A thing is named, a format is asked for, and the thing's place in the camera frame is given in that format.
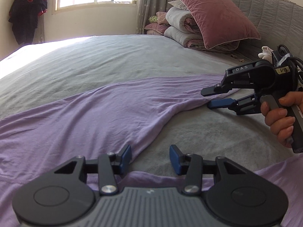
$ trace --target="black jacket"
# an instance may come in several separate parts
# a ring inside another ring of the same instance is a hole
[[[9,22],[18,44],[31,44],[38,26],[38,17],[46,12],[47,0],[14,0]]]

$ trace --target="yellow label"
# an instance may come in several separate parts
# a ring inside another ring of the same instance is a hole
[[[276,69],[276,72],[277,72],[278,74],[284,74],[284,73],[290,72],[290,69],[289,69],[288,66],[284,66],[284,67],[281,67],[281,68],[277,68],[277,69]]]

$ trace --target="sunlight patch on bed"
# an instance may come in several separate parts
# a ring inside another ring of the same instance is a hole
[[[88,38],[91,37],[78,37],[57,42],[26,45],[0,61],[0,79],[49,52]]]

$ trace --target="finger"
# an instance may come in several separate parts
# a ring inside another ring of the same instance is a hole
[[[268,114],[265,117],[265,123],[266,125],[271,126],[277,120],[286,117],[286,115],[287,115],[287,110],[284,108],[277,108],[271,110],[268,112]]]
[[[279,119],[270,126],[270,131],[273,134],[278,135],[281,130],[292,126],[294,124],[295,120],[296,120],[295,117],[285,117],[285,118]]]
[[[269,105],[267,102],[263,102],[261,104],[261,113],[263,114],[264,117],[266,117],[266,115],[268,114],[269,112]]]
[[[289,143],[286,143],[286,139],[291,136],[293,130],[294,130],[293,126],[290,126],[286,129],[281,130],[279,132],[279,134],[277,135],[277,139],[278,139],[279,143],[281,143],[283,146],[285,146],[287,148],[291,148],[291,145]]]
[[[286,94],[285,97],[279,99],[279,103],[285,107],[291,107],[292,105],[300,105],[303,101],[303,92],[291,91]]]

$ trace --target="metal pivot bolt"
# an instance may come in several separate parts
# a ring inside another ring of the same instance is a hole
[[[199,187],[196,186],[196,185],[187,185],[187,186],[184,187],[184,191],[186,193],[192,193],[193,194],[193,193],[197,193],[198,190],[199,190]]]
[[[114,185],[105,185],[101,188],[101,191],[106,194],[113,193],[117,190],[117,187]]]

